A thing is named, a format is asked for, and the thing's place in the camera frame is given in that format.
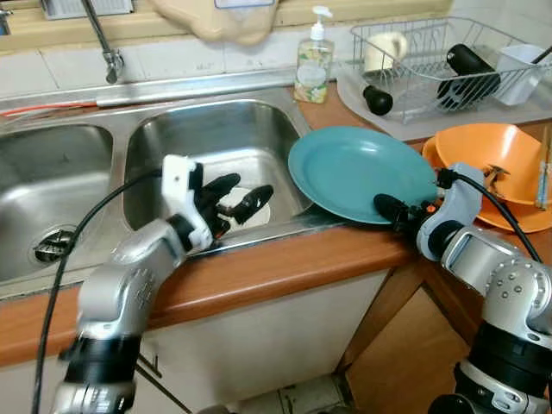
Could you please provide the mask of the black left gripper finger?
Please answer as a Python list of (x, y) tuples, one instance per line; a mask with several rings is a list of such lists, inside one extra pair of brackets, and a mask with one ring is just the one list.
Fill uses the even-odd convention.
[(225, 176), (213, 179), (206, 185), (206, 201), (209, 204), (218, 204), (222, 198), (228, 196), (231, 191), (241, 182), (241, 175), (233, 172)]
[(226, 201), (226, 216), (232, 217), (234, 221), (247, 221), (265, 208), (272, 196), (271, 185), (261, 185), (252, 189), (236, 186), (226, 196), (231, 198), (231, 201)]

